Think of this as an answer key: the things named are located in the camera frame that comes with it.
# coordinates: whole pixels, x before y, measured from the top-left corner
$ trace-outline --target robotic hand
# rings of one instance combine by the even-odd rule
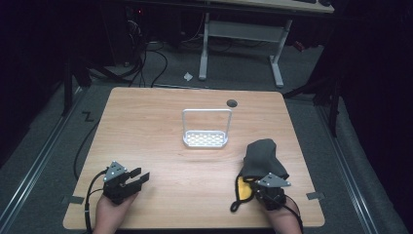
[[[142,188],[142,184],[149,180],[149,173],[140,179],[126,184],[129,178],[134,178],[141,174],[141,168],[134,169],[130,173],[117,162],[112,162],[103,179],[103,195],[109,198],[114,204],[120,205],[132,194]]]
[[[285,194],[281,187],[290,186],[291,183],[269,173],[257,180],[253,185],[255,198],[267,211],[278,210],[285,204]]]

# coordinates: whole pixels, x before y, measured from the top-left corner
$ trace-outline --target human arm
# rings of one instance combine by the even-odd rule
[[[137,193],[125,199],[122,204],[116,205],[109,198],[101,195],[96,206],[94,234],[115,233],[136,197]]]

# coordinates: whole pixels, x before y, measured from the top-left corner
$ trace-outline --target small metal basket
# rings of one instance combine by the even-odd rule
[[[185,114],[188,112],[227,112],[225,132],[220,130],[187,130]],[[222,148],[228,141],[228,131],[232,117],[231,109],[184,109],[182,111],[183,142],[193,148]]]

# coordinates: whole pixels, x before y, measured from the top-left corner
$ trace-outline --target table top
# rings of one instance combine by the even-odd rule
[[[228,142],[220,149],[193,149],[183,143],[182,110],[232,109]],[[282,95],[277,92],[115,88],[107,101],[94,141],[73,193],[86,197],[95,175],[117,161],[142,168],[150,179],[122,228],[261,228],[270,227],[254,199],[232,214],[235,179],[248,144],[271,138],[277,158],[290,174],[284,189],[298,204],[305,226],[322,226],[319,201]],[[102,177],[94,189],[103,186]],[[101,192],[91,196],[91,220]],[[84,205],[70,204],[63,221],[68,229],[85,229]]]
[[[334,12],[334,8],[332,6],[324,7],[319,1],[317,3],[306,3],[294,0],[209,0],[209,2],[240,4],[253,7],[277,8],[312,13]]]

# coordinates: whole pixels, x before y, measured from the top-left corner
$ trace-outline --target white wire basket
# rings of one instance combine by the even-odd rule
[[[210,114],[224,113],[226,114],[226,126],[224,130],[208,130],[205,128],[188,130],[186,115],[188,113]],[[184,109],[182,111],[183,124],[183,142],[191,148],[222,148],[228,142],[228,131],[231,124],[232,110],[231,109]]]

